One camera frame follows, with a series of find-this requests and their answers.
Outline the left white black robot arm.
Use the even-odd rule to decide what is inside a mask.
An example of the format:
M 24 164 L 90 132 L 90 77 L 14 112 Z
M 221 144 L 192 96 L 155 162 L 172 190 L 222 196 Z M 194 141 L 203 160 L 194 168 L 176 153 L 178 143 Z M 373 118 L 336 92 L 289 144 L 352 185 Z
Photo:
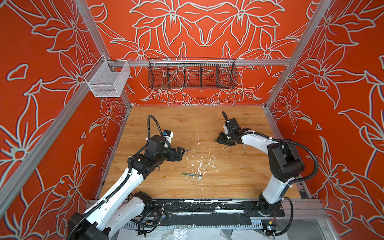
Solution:
M 128 157 L 128 166 L 117 182 L 84 213 L 71 216 L 67 239 L 111 240 L 125 224 L 151 213 L 153 199 L 148 194 L 137 192 L 131 200 L 128 197 L 163 162 L 182 160 L 186 150 L 171 146 L 173 136 L 170 130 L 159 130 L 154 136 L 148 132 L 146 144 Z

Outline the dark green pen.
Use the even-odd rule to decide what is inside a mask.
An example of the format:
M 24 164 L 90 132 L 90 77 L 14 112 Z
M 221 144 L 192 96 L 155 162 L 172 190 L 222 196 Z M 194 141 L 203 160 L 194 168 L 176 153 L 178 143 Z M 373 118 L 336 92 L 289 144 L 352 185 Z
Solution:
M 202 177 L 202 175 L 199 174 L 192 174 L 192 173 L 182 173 L 183 176 L 190 176 L 190 177 Z

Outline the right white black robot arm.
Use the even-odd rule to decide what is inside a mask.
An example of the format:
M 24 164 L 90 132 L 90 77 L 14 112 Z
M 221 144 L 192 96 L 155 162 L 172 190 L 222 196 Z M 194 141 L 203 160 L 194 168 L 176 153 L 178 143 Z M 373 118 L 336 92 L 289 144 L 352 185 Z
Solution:
M 316 176 L 319 171 L 319 162 L 316 156 L 302 144 L 288 139 L 269 137 L 249 128 L 241 128 L 235 118 L 229 119 L 226 112 L 222 114 L 225 119 L 224 131 L 219 133 L 216 142 L 229 147 L 251 146 L 268 155 L 272 176 L 267 187 L 259 195 L 257 210 L 262 216 L 270 216 L 293 184 Z M 305 150 L 314 162 L 314 169 L 308 176 L 300 176 L 306 167 L 297 148 Z

